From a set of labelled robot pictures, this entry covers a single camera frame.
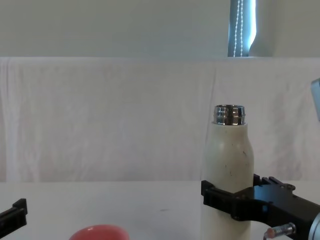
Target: white cloth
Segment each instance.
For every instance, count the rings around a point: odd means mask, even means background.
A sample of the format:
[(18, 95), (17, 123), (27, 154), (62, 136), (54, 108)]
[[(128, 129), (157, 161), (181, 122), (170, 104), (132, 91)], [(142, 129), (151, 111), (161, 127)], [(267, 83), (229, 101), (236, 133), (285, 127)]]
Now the white cloth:
[(8, 61), (7, 181), (199, 179), (212, 62)]
[(199, 180), (216, 104), (245, 106), (256, 173), (319, 180), (319, 66), (1, 58), (0, 181)]

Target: metal bolt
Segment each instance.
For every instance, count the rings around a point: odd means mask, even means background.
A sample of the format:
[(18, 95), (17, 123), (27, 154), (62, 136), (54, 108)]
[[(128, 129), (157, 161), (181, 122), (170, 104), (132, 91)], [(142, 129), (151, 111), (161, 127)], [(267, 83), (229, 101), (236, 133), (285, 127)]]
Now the metal bolt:
[(282, 226), (268, 228), (264, 233), (263, 239), (274, 239), (280, 236), (288, 236), (296, 232), (296, 226), (293, 223), (288, 223)]

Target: robotic arm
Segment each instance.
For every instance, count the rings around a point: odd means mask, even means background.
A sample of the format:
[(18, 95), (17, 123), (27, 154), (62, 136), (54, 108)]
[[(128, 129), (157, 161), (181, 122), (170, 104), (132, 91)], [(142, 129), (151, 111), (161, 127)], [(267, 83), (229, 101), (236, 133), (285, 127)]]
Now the robotic arm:
[(202, 181), (203, 204), (236, 221), (256, 221), (272, 228), (264, 239), (287, 235), (293, 240), (320, 240), (320, 205), (293, 194), (295, 186), (274, 177), (254, 175), (253, 186), (236, 193)]
[(0, 239), (27, 224), (27, 201), (22, 198), (12, 208), (0, 213)]

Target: water bottle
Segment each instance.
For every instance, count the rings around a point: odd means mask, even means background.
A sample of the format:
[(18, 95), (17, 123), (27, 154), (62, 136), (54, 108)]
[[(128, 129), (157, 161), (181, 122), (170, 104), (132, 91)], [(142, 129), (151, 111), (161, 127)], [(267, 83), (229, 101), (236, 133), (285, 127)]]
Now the water bottle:
[[(209, 127), (202, 180), (231, 193), (253, 185), (254, 154), (248, 138), (245, 108), (217, 105)], [(201, 205), (201, 240), (249, 240), (250, 222)]]

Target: red cup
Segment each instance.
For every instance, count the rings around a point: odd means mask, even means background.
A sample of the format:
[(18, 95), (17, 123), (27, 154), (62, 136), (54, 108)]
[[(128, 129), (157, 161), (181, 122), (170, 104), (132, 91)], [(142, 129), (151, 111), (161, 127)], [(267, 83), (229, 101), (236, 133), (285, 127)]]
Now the red cup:
[(94, 225), (77, 231), (69, 240), (130, 240), (126, 230), (115, 225)]

